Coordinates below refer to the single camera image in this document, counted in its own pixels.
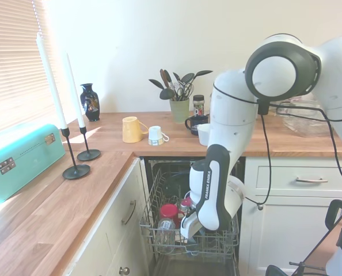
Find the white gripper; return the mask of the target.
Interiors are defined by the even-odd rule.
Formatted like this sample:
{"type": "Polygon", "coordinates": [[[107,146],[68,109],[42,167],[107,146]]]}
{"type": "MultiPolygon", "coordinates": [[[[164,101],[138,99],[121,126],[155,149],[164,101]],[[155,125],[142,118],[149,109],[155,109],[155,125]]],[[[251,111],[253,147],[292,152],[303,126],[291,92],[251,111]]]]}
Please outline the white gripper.
{"type": "Polygon", "coordinates": [[[193,237],[193,235],[196,234],[201,228],[202,225],[197,217],[197,214],[190,213],[181,220],[180,233],[184,238],[189,239],[193,237]]]}

